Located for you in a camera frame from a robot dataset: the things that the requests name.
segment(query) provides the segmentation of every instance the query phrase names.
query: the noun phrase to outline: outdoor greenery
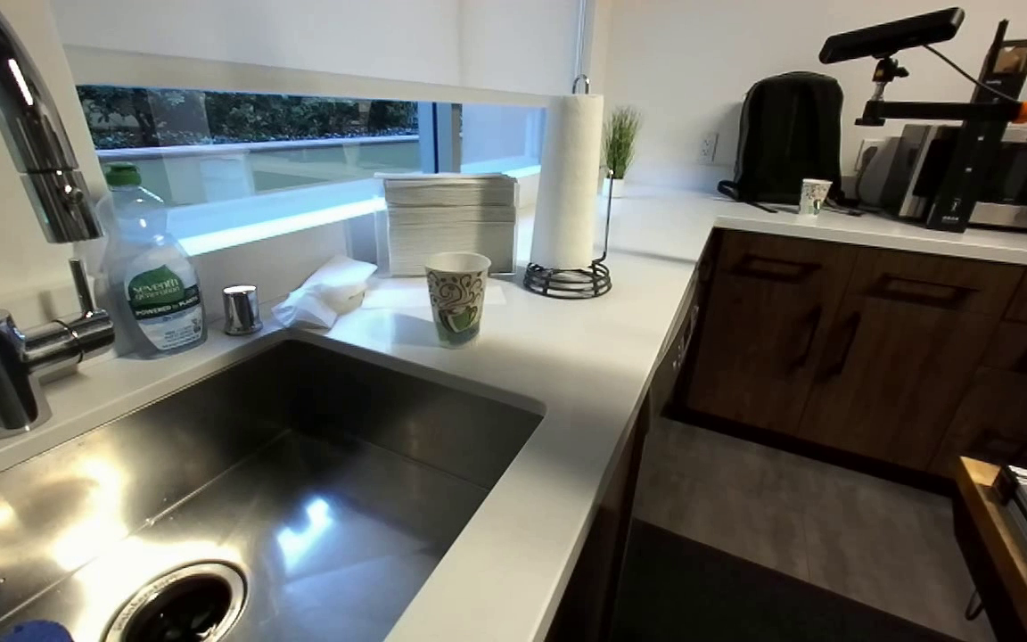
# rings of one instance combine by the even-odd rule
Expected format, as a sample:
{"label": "outdoor greenery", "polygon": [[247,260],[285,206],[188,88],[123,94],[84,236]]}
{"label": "outdoor greenery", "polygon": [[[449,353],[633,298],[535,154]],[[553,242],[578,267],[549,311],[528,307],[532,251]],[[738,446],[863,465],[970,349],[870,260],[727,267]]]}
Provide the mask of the outdoor greenery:
{"label": "outdoor greenery", "polygon": [[77,100],[100,149],[417,134],[417,107],[404,100],[133,86],[77,86]]}

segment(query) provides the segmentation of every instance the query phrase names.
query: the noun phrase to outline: soap dispenser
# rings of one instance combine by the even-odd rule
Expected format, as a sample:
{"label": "soap dispenser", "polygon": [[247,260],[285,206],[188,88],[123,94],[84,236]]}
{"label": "soap dispenser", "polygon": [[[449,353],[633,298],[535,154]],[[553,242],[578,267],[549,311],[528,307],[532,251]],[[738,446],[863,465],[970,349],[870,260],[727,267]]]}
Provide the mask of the soap dispenser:
{"label": "soap dispenser", "polygon": [[201,280],[169,232],[164,201],[128,163],[112,169],[107,183],[104,307],[113,319],[113,353],[159,356],[203,343]]}

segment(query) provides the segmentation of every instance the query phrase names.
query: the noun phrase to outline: stainless steel sink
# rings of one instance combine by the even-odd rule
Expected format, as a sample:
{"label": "stainless steel sink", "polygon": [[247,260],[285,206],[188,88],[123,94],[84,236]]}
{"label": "stainless steel sink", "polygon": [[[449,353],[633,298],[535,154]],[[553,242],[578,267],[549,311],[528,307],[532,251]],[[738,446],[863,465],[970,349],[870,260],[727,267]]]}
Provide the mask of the stainless steel sink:
{"label": "stainless steel sink", "polygon": [[112,626],[134,617],[117,611],[153,597],[209,622],[226,590],[169,590],[201,564],[238,570],[243,600],[226,628],[192,628],[386,640],[539,419],[532,399],[289,339],[0,475],[0,640],[26,622],[121,640]]}

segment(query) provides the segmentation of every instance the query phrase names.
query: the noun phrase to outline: white countertop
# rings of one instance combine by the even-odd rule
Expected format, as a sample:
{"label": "white countertop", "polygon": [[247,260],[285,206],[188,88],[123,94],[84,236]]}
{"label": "white countertop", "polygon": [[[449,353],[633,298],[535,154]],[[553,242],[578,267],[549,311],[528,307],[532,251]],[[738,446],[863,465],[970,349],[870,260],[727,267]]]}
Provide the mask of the white countertop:
{"label": "white countertop", "polygon": [[[541,300],[493,280],[482,334],[467,348],[437,348],[423,281],[383,281],[327,339],[545,408],[539,433],[406,607],[393,640],[519,642],[549,632],[614,449],[641,412],[712,230],[1027,263],[1027,236],[952,236],[879,217],[763,216],[720,197],[629,192],[614,212],[614,293],[602,300]],[[0,470],[226,370],[270,339],[209,334],[169,359],[96,356],[74,378],[49,387],[45,427],[0,441]]]}

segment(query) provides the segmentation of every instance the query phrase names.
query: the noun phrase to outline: paper towel roll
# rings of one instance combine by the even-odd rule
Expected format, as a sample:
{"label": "paper towel roll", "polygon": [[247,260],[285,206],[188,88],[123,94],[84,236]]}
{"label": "paper towel roll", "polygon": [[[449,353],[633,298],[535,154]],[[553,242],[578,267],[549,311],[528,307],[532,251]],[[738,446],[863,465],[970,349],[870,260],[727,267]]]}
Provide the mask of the paper towel roll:
{"label": "paper towel roll", "polygon": [[549,105],[545,157],[532,260],[541,267],[587,267],[602,154],[602,98],[575,94]]}

